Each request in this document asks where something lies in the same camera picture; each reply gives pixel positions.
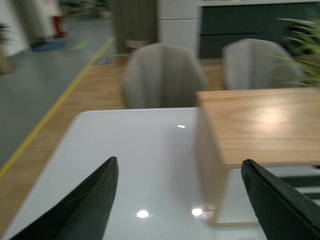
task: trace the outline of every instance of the wall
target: wall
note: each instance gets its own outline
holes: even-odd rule
[[[42,23],[43,36],[50,37],[56,34],[52,23],[52,15],[60,15],[61,10],[57,0],[32,0],[38,13],[40,22]]]
[[[0,23],[10,27],[10,32],[8,32],[10,41],[4,45],[7,56],[17,54],[29,48],[25,33],[10,0],[0,0]]]

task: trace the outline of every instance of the fire extinguisher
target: fire extinguisher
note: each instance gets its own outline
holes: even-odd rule
[[[62,15],[52,16],[52,19],[53,19],[55,32],[56,32],[55,36],[57,38],[63,38],[65,36],[67,36],[67,32],[63,30],[64,22],[62,20]]]

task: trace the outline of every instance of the blue mat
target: blue mat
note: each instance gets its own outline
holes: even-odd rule
[[[49,52],[63,48],[67,44],[66,41],[48,41],[33,49],[33,52]]]

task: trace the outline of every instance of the yellow floor line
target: yellow floor line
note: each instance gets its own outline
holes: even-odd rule
[[[40,130],[44,127],[44,125],[49,121],[49,119],[55,114],[58,108],[62,105],[62,103],[67,99],[67,97],[74,90],[76,85],[80,83],[82,78],[87,74],[90,68],[96,63],[96,61],[102,57],[102,55],[110,48],[111,44],[116,40],[115,37],[110,37],[103,46],[99,49],[99,51],[93,56],[90,62],[86,65],[86,67],[79,73],[79,75],[73,80],[70,86],[64,91],[64,93],[60,96],[60,98],[55,102],[55,104],[50,108],[47,114],[42,118],[42,120],[35,126],[32,132],[28,135],[28,137],[23,141],[23,143],[18,147],[18,149],[14,152],[14,154],[9,158],[6,164],[0,170],[0,179],[7,173],[7,171],[15,164],[18,157],[26,150],[31,141],[36,137],[36,135],[40,132]]]

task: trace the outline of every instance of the white table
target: white table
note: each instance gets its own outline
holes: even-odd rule
[[[211,227],[194,153],[197,108],[88,111],[76,117],[8,228],[7,240],[100,164],[118,158],[106,240],[265,240],[259,226]],[[141,210],[148,217],[136,216]]]

